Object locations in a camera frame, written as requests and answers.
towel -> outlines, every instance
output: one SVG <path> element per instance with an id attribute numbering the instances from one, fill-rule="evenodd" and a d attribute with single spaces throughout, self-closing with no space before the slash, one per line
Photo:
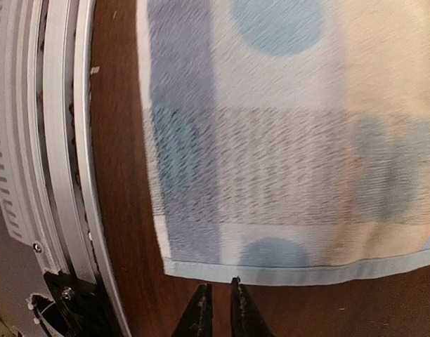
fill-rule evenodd
<path id="1" fill-rule="evenodd" d="M 430 0 L 139 0 L 137 25 L 167 274 L 430 264 Z"/>

metal bolt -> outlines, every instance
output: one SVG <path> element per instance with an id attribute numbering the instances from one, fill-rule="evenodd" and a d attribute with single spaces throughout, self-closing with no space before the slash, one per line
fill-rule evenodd
<path id="1" fill-rule="evenodd" d="M 63 290 L 62 290 L 62 297 L 65 300 L 71 300 L 74 297 L 74 291 L 73 289 L 71 289 L 69 286 L 66 286 Z"/>
<path id="2" fill-rule="evenodd" d="M 41 246 L 38 243 L 33 244 L 32 248 L 36 253 L 41 253 Z"/>

black bracket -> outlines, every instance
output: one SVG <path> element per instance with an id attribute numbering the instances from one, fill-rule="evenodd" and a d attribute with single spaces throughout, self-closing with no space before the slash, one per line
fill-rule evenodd
<path id="1" fill-rule="evenodd" d="M 50 272 L 44 274 L 44 280 L 66 324 L 66 337 L 121 336 L 108 297 L 98 286 Z"/>
<path id="2" fill-rule="evenodd" d="M 273 337 L 247 287 L 235 277 L 230 284 L 230 326 L 232 337 Z M 212 287 L 197 289 L 171 337 L 212 337 Z"/>

patterned towel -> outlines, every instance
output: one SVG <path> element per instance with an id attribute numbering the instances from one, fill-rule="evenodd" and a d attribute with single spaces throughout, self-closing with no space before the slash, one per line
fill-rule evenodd
<path id="1" fill-rule="evenodd" d="M 430 264 L 430 0 L 139 0 L 138 45 L 166 273 Z"/>

wooden surface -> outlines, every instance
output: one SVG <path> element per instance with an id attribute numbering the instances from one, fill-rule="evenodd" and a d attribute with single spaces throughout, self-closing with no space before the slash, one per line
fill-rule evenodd
<path id="1" fill-rule="evenodd" d="M 99 0 L 91 77 L 93 148 L 105 236 L 134 336 L 169 337 L 199 282 L 165 276 L 152 224 L 141 123 L 135 0 Z M 276 337 L 430 337 L 430 267 L 335 286 L 249 288 Z M 227 337 L 229 287 L 214 285 Z"/>

